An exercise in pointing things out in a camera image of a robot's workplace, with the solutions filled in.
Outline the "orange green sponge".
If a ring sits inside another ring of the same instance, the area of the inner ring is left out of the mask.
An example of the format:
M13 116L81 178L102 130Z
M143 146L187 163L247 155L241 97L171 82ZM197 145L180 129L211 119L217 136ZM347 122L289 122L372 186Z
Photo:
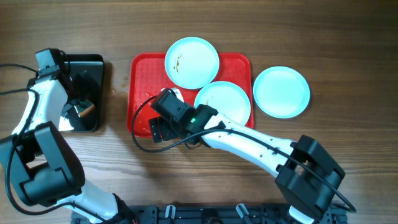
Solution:
M96 109L96 106L90 100L80 101L75 107L79 117L84 117Z

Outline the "light blue plate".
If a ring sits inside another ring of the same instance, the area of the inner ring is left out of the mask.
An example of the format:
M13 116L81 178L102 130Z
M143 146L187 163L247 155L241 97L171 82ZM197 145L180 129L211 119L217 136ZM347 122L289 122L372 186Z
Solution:
M300 115L310 103L306 79L296 70L275 66L262 71L254 81L253 97L258 107L274 118Z
M169 79L180 88L196 90L211 83L220 69L216 49L205 39L186 37L168 49L164 67Z
M251 102L238 85L218 81L203 87L197 94L194 107L208 105L232 121L245 126L251 115Z

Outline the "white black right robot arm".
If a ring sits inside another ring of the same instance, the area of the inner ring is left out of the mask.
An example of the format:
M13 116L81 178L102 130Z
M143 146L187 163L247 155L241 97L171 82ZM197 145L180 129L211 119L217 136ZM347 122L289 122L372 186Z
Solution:
M319 222L345 177L344 170L315 139L275 138L242 126L208 105L196 108L171 89L155 96L150 121L156 141L181 138L186 142L235 154L274 176L290 204L290 216L300 223Z

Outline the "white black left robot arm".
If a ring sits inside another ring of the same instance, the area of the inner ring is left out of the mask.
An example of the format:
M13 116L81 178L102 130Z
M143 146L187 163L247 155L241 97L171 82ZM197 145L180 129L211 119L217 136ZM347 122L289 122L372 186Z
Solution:
M98 122L102 62L41 68L25 88L29 99L12 134L1 140L6 193L21 213L66 208L91 223L134 223L135 213L117 195L86 179L83 166L60 133L64 125L92 131Z

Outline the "black water tray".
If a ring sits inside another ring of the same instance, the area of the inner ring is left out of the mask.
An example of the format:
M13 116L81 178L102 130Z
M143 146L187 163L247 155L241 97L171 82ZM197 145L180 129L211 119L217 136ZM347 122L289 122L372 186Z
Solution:
M75 91L63 107L58 130L62 132L94 132L98 129L103 92L105 64L97 54L68 54L65 60ZM90 100L96 109L79 117L76 105Z

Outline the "red plastic tray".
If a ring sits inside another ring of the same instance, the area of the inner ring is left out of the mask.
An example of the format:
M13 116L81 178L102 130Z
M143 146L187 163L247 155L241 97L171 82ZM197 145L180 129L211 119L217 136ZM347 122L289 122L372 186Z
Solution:
M241 53L219 53L220 68L214 81L227 81L241 87L252 103L252 74L248 58ZM174 84L165 71L164 53L143 53L137 55L131 62L131 80L127 104L127 130L139 138L151 138L149 120L158 114L145 105L140 110L135 124L133 116L148 98L161 92L163 88L174 88Z

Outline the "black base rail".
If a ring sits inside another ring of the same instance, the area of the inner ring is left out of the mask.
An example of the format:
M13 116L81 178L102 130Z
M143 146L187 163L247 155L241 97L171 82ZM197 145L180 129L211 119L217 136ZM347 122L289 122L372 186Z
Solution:
M284 203L267 203L258 206L238 208L237 206L216 207L167 207L133 206L136 223L143 224L206 224L206 223L297 223L289 214Z

